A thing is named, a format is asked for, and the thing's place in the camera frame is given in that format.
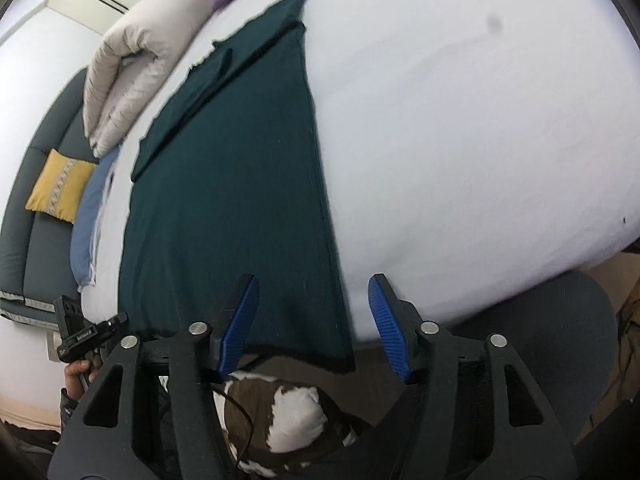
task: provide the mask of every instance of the person's arm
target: person's arm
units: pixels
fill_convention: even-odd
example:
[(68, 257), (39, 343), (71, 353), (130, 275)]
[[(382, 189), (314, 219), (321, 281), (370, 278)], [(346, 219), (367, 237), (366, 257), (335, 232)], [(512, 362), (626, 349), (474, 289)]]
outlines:
[(92, 370), (89, 375), (89, 381), (93, 382), (98, 375), (100, 366), (102, 366), (102, 361), (98, 355), (94, 358), (93, 366), (87, 360), (74, 361), (65, 366), (65, 387), (60, 391), (60, 423), (62, 430), (65, 429), (71, 415), (74, 414), (78, 406), (78, 401), (84, 394), (82, 384), (80, 383), (80, 374)]

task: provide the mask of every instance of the black sleeve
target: black sleeve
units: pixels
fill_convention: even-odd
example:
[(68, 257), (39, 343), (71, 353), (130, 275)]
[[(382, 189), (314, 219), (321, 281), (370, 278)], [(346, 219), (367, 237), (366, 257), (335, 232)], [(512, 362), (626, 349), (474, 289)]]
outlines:
[(74, 411), (78, 407), (78, 401), (69, 397), (66, 393), (66, 388), (62, 388), (60, 391), (61, 399), (60, 399), (60, 423), (62, 430), (64, 431), (65, 426), (68, 424), (71, 415), (74, 414)]

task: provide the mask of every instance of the green garment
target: green garment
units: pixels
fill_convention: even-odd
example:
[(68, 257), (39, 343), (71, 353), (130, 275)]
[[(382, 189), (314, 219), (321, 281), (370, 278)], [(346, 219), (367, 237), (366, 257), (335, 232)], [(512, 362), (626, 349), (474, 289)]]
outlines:
[(210, 319), (242, 273), (260, 284), (249, 349), (336, 371), (353, 349), (299, 15), (283, 0), (194, 67), (132, 173), (119, 309), (136, 332)]

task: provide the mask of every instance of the blue pillow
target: blue pillow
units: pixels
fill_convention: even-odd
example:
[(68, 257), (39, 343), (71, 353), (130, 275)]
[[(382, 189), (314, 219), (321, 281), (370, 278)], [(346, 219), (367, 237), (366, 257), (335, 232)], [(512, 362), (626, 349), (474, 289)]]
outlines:
[(100, 164), (95, 168), (89, 182), (86, 183), (78, 206), (78, 215), (71, 233), (69, 257), (71, 259), (71, 271), (79, 286), (85, 286), (91, 280), (91, 238), (94, 232), (95, 220), (100, 211), (104, 184), (111, 165), (118, 158), (119, 153), (120, 146), (116, 146), (100, 160)]

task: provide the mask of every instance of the white bed sheet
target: white bed sheet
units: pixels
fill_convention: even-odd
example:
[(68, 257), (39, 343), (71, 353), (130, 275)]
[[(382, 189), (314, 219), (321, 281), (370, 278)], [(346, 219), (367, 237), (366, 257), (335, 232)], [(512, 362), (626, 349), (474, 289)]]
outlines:
[[(89, 319), (116, 312), (140, 139), (211, 41), (274, 1), (213, 16), (130, 132)], [(640, 234), (640, 53), (610, 0), (308, 0), (303, 21), (357, 340), (378, 336), (376, 272), (452, 322)]]

